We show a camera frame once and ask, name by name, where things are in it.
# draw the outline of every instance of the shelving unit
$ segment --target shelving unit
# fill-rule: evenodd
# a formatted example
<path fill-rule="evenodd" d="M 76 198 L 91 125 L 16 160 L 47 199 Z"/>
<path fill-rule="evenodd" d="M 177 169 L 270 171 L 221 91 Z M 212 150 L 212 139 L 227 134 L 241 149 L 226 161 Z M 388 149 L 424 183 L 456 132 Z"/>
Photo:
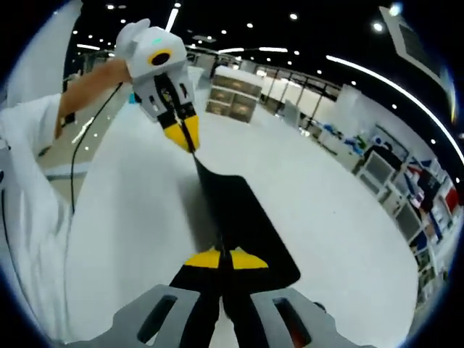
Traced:
<path fill-rule="evenodd" d="M 249 72 L 218 67 L 206 111 L 249 123 L 259 101 L 262 84 L 261 77 Z"/>

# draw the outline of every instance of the black ceiling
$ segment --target black ceiling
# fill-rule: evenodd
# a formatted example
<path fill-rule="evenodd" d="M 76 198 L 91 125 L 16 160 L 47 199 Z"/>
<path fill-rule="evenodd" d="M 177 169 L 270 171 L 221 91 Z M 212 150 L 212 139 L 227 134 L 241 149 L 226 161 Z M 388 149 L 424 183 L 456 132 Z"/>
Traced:
<path fill-rule="evenodd" d="M 185 44 L 197 44 L 196 35 L 212 36 L 214 43 L 204 42 L 201 46 L 219 50 L 231 47 L 256 49 L 261 46 L 283 47 L 288 54 L 260 51 L 242 52 L 247 59 L 253 56 L 255 62 L 291 68 L 310 75 L 322 70 L 326 80 L 337 84 L 357 81 L 357 88 L 380 104 L 391 109 L 411 126 L 426 141 L 434 138 L 434 145 L 440 162 L 453 176 L 464 178 L 464 170 L 455 150 L 437 126 L 409 99 L 386 84 L 350 67 L 345 67 L 326 59 L 330 54 L 355 62 L 363 67 L 394 81 L 417 96 L 453 134 L 464 131 L 464 123 L 453 125 L 450 122 L 450 106 L 447 95 L 430 77 L 398 57 L 393 41 L 387 32 L 375 33 L 374 20 L 382 21 L 379 6 L 390 7 L 392 1 L 384 0 L 325 0 L 325 1 L 274 1 L 264 0 L 233 1 L 230 3 L 215 0 L 183 1 L 129 1 L 129 0 L 83 0 L 83 12 L 76 23 L 78 34 L 73 36 L 76 43 L 102 46 L 115 42 L 119 30 L 124 26 L 121 19 L 135 22 L 148 17 L 153 25 L 166 26 L 170 11 L 175 2 L 181 3 L 175 21 L 174 34 L 180 36 Z M 441 1 L 440 4 L 424 4 L 416 0 L 402 2 L 403 17 L 422 36 L 430 54 L 441 53 L 441 60 L 454 74 L 458 91 L 463 84 L 463 67 L 456 53 L 463 47 L 463 41 L 452 40 L 459 25 L 457 11 Z M 114 4 L 113 10 L 107 4 Z M 296 13 L 298 20 L 290 20 Z"/>

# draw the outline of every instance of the white robot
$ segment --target white robot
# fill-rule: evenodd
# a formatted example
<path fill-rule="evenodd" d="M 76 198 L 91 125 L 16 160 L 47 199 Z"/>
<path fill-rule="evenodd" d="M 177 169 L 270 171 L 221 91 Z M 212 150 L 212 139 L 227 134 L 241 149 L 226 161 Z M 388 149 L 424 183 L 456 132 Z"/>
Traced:
<path fill-rule="evenodd" d="M 181 38 L 150 27 L 145 19 L 121 30 L 115 53 L 127 62 L 142 110 L 160 123 L 169 139 L 187 152 L 195 152 L 199 147 L 199 121 Z"/>

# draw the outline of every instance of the ceiling light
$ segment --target ceiling light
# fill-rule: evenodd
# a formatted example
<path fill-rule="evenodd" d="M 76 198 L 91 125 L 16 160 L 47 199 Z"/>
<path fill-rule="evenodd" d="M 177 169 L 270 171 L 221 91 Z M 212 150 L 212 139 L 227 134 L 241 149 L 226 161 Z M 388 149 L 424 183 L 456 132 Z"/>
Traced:
<path fill-rule="evenodd" d="M 235 48 L 235 49 L 220 49 L 217 51 L 218 53 L 232 53 L 232 52 L 243 52 L 245 49 L 243 48 Z"/>
<path fill-rule="evenodd" d="M 99 51 L 99 50 L 100 50 L 100 48 L 97 47 L 97 46 L 82 45 L 82 44 L 80 44 L 80 43 L 78 43 L 78 47 L 79 47 L 80 49 L 93 49 L 94 51 Z"/>
<path fill-rule="evenodd" d="M 169 16 L 169 20 L 167 20 L 166 28 L 165 30 L 169 33 L 171 29 L 173 28 L 175 18 L 177 17 L 177 14 L 179 13 L 178 9 L 172 9 L 171 14 Z"/>
<path fill-rule="evenodd" d="M 287 53 L 289 51 L 288 49 L 280 49 L 278 47 L 260 47 L 259 50 L 263 52 L 280 52 L 280 53 Z"/>
<path fill-rule="evenodd" d="M 433 114 L 433 112 L 430 111 L 424 104 L 422 104 L 419 101 L 419 99 L 417 99 L 411 93 L 409 93 L 408 91 L 403 89 L 403 87 L 400 87 L 396 83 L 391 82 L 388 78 L 385 78 L 384 76 L 379 75 L 377 72 L 373 72 L 372 70 L 366 69 L 365 67 L 357 65 L 355 63 L 348 62 L 347 60 L 344 60 L 344 59 L 340 59 L 340 58 L 336 58 L 336 57 L 332 57 L 332 56 L 326 56 L 326 58 L 328 60 L 331 60 L 332 62 L 337 62 L 337 63 L 343 64 L 343 65 L 346 65 L 348 67 L 352 67 L 352 68 L 354 68 L 356 70 L 362 71 L 363 73 L 366 73 L 366 74 L 372 76 L 373 78 L 376 78 L 376 79 L 386 83 L 390 87 L 396 89 L 402 95 L 406 96 L 410 101 L 412 101 L 414 104 L 416 104 L 419 107 L 419 109 L 424 111 L 431 118 L 431 120 L 434 121 L 434 123 L 440 128 L 440 130 L 443 132 L 443 134 L 447 137 L 448 141 L 451 143 L 452 147 L 455 149 L 459 159 L 461 160 L 462 164 L 464 165 L 464 154 L 461 152 L 461 149 L 460 149 L 459 145 L 457 145 L 456 141 L 454 140 L 454 138 L 452 137 L 450 132 L 443 125 L 443 123 L 440 122 L 438 117 L 435 116 Z"/>
<path fill-rule="evenodd" d="M 399 15 L 402 11 L 402 4 L 400 2 L 395 2 L 394 4 L 392 4 L 392 6 L 390 7 L 389 9 L 389 14 L 392 16 L 392 17 L 396 17 L 397 15 Z"/>
<path fill-rule="evenodd" d="M 379 22 L 374 22 L 372 24 L 372 28 L 377 32 L 377 33 L 381 33 L 382 31 L 384 31 L 384 26 L 379 23 Z"/>

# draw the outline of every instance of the black cable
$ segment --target black cable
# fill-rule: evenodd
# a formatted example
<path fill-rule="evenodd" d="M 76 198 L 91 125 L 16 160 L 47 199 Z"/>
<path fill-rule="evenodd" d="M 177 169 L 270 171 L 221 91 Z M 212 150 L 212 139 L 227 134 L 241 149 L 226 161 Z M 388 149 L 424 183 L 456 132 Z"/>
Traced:
<path fill-rule="evenodd" d="M 78 153 L 78 150 L 79 150 L 80 145 L 82 144 L 82 141 L 86 137 L 87 132 L 90 129 L 90 127 L 95 123 L 96 118 L 100 115 L 100 113 L 102 112 L 104 107 L 109 103 L 109 101 L 116 94 L 116 92 L 119 91 L 119 89 L 121 88 L 122 85 L 123 84 L 120 83 L 117 86 L 117 88 L 113 91 L 111 96 L 109 96 L 108 100 L 105 101 L 105 103 L 100 108 L 100 110 L 95 114 L 94 120 L 92 121 L 92 123 L 90 125 L 88 125 L 87 129 L 84 131 L 83 135 L 80 137 L 79 142 L 78 142 L 78 144 L 76 145 L 76 147 L 74 149 L 74 153 L 72 154 L 72 160 L 71 160 L 71 207 L 72 207 L 72 214 L 73 215 L 74 215 L 74 212 L 75 212 L 75 202 L 74 202 L 74 161 L 75 161 L 75 155 Z"/>

